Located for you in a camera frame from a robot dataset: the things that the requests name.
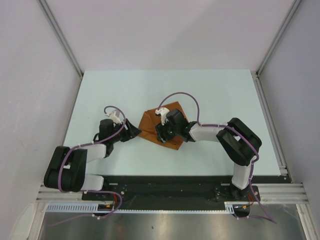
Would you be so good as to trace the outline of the orange cloth napkin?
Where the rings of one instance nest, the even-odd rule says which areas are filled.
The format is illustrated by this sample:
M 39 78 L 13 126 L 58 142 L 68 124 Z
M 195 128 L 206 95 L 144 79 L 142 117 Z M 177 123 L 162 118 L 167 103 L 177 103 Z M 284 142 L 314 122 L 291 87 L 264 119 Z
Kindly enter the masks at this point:
M 139 137 L 150 141 L 164 148 L 178 150 L 183 144 L 183 139 L 180 136 L 175 136 L 173 139 L 162 143 L 157 140 L 157 132 L 155 126 L 161 124 L 161 117 L 156 116 L 156 109 L 150 109 L 143 113 L 138 128 L 141 130 Z

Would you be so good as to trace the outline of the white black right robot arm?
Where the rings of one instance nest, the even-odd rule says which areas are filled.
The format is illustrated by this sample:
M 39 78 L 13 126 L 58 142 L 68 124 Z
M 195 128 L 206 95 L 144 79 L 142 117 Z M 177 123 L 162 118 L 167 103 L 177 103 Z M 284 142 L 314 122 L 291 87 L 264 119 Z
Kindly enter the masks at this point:
M 261 139 L 240 119 L 234 117 L 224 124 L 201 124 L 188 121 L 179 109 L 165 107 L 155 110 L 161 122 L 155 126 L 157 140 L 166 143 L 179 136 L 184 142 L 210 141 L 220 143 L 234 162 L 230 194 L 242 201 L 249 194 L 251 165 L 258 159 Z

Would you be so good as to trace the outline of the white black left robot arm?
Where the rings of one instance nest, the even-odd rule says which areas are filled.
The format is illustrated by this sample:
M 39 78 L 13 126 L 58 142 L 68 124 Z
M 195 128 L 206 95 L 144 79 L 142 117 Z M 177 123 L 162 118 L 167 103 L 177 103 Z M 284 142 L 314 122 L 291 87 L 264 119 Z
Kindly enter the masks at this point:
M 44 175 L 44 186 L 62 192 L 93 190 L 98 199 L 107 199 L 111 188 L 104 184 L 102 176 L 86 174 L 87 163 L 109 157 L 115 143 L 127 142 L 141 132 L 128 119 L 118 123 L 112 119 L 101 120 L 99 132 L 95 134 L 92 142 L 74 148 L 55 148 Z

